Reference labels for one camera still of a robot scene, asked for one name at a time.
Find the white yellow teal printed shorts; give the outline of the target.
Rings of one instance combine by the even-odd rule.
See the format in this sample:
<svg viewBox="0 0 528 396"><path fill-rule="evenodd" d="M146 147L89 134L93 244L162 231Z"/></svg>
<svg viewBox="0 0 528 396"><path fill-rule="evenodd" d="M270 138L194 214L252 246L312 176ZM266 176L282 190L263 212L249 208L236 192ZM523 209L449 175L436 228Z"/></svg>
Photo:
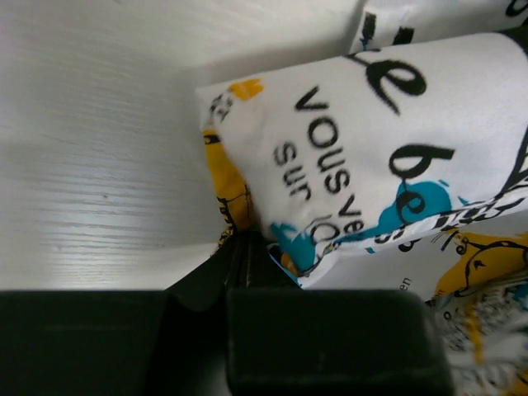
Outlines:
<svg viewBox="0 0 528 396"><path fill-rule="evenodd" d="M527 392L527 4L369 1L351 51L196 92L227 235L430 303L458 395Z"/></svg>

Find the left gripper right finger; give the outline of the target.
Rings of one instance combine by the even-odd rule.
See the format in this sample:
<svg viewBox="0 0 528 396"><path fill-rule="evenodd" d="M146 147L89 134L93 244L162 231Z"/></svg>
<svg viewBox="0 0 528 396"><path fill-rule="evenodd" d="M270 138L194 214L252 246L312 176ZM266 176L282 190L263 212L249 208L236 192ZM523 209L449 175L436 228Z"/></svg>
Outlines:
<svg viewBox="0 0 528 396"><path fill-rule="evenodd" d="M234 395L452 395L428 307L399 290L302 290L256 232L226 294L226 376Z"/></svg>

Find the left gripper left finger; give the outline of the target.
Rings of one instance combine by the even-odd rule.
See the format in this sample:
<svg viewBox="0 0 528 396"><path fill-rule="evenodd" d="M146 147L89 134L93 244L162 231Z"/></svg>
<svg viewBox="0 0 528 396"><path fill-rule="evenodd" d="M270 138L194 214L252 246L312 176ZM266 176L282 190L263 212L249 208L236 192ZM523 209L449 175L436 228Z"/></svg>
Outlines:
<svg viewBox="0 0 528 396"><path fill-rule="evenodd" d="M4 395L226 395L224 294L232 237L165 290L1 294Z"/></svg>

